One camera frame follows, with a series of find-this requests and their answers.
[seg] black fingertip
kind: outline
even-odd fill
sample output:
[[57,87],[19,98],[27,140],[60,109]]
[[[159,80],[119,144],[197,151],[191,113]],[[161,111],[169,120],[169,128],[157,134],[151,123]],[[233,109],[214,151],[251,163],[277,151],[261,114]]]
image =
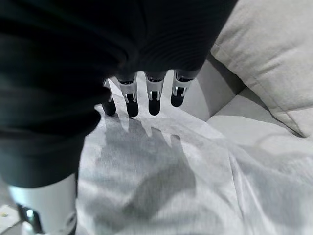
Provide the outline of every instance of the black fingertip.
[[106,115],[113,116],[116,112],[116,106],[114,100],[112,99],[110,102],[105,101],[102,103],[102,108]]
[[126,103],[126,108],[127,108],[127,113],[130,117],[136,117],[139,113],[137,102]]
[[160,101],[153,99],[149,100],[149,113],[153,116],[158,115],[160,112]]
[[172,94],[172,97],[171,97],[171,104],[174,106],[174,107],[179,107],[180,105],[182,105],[182,102],[184,101],[184,97],[181,97],[181,96],[175,96]]

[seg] black knit fabric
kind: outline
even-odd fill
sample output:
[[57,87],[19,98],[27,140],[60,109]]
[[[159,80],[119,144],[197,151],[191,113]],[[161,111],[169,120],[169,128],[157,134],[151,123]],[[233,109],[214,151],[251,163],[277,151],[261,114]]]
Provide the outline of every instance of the black knit fabric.
[[196,70],[235,0],[1,0],[0,173],[39,187],[78,170],[116,74]]

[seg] white sheet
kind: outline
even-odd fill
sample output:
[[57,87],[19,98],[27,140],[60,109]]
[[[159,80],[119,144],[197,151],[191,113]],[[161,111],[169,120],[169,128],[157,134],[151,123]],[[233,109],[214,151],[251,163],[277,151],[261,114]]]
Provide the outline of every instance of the white sheet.
[[114,85],[118,115],[97,107],[81,159],[79,235],[313,234],[312,161],[298,166],[306,180],[265,168],[165,98],[152,117],[138,77],[136,118]]

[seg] white fabric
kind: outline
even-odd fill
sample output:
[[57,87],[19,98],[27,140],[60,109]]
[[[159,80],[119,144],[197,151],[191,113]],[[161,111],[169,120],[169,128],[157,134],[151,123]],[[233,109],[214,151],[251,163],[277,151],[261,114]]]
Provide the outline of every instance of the white fabric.
[[211,49],[305,137],[313,133],[312,12],[312,0],[239,0]]
[[102,118],[81,159],[77,234],[312,234],[312,166],[306,181],[264,167],[164,97],[152,117],[142,74],[137,82],[138,117],[128,119],[114,84],[118,115],[97,106]]
[[254,168],[243,162],[241,170],[250,173],[234,177],[236,188],[247,180],[247,191],[238,191],[243,194],[239,203],[248,219],[250,215],[254,218],[250,220],[254,229],[264,231],[265,227],[271,231],[264,231],[264,234],[312,233],[313,136],[300,138],[276,120],[248,88],[207,123],[243,149],[258,165]]

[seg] black fabric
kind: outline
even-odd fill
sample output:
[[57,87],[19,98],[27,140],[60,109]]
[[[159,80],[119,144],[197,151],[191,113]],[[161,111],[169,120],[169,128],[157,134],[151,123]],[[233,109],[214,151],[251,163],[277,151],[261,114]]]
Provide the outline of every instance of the black fabric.
[[0,172],[20,187],[78,170],[115,74],[196,70],[235,0],[1,0]]

